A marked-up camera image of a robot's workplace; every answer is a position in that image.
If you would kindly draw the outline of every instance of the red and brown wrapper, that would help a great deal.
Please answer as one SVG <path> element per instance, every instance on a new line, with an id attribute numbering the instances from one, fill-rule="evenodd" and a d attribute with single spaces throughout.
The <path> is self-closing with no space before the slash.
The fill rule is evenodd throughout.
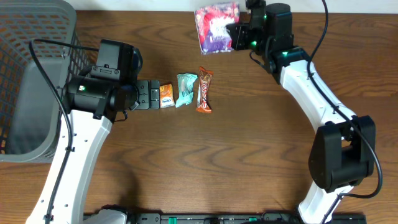
<path id="1" fill-rule="evenodd" d="M 211 113 L 211 109 L 207 104 L 207 91 L 209 90 L 211 78 L 213 78 L 213 72 L 200 67 L 197 111 L 201 113 Z"/>

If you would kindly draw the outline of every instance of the teal snack packet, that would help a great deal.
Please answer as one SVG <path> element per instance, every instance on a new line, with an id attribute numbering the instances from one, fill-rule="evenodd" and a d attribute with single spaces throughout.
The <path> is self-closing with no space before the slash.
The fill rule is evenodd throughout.
<path id="1" fill-rule="evenodd" d="M 183 104 L 190 104 L 192 103 L 193 100 L 193 84 L 195 83 L 195 80 L 198 78 L 197 75 L 194 74 L 178 74 L 177 75 L 177 80 L 178 80 L 178 91 L 179 91 L 179 97 L 178 100 L 175 102 L 175 107 L 178 108 L 182 106 Z"/>

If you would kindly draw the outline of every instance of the orange packet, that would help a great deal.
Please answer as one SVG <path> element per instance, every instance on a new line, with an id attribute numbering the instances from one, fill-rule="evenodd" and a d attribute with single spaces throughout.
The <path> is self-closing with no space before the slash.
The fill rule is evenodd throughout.
<path id="1" fill-rule="evenodd" d="M 209 90 L 211 78 L 213 78 L 213 72 L 200 67 L 197 111 L 201 113 L 211 113 L 211 108 L 207 103 L 207 91 Z"/>
<path id="2" fill-rule="evenodd" d="M 173 86 L 171 84 L 160 87 L 160 108 L 174 106 Z"/>

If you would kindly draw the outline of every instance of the pink and purple package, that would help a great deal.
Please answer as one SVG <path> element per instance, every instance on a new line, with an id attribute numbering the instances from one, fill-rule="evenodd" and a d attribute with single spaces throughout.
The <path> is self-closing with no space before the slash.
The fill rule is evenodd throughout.
<path id="1" fill-rule="evenodd" d="M 239 22 L 237 2 L 202 7 L 195 11 L 195 20 L 202 54 L 232 50 L 232 40 L 225 26 Z"/>

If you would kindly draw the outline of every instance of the black bracket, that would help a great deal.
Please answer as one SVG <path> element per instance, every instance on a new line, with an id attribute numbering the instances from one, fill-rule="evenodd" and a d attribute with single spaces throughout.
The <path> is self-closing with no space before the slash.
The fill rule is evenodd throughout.
<path id="1" fill-rule="evenodd" d="M 374 149 L 376 126 L 369 116 L 354 117 L 352 122 L 361 130 Z M 351 141 L 342 147 L 341 139 Z M 312 179 L 326 192 L 339 187 L 357 186 L 373 173 L 374 159 L 363 140 L 347 123 L 327 123 L 319 127 L 313 142 L 308 166 Z"/>

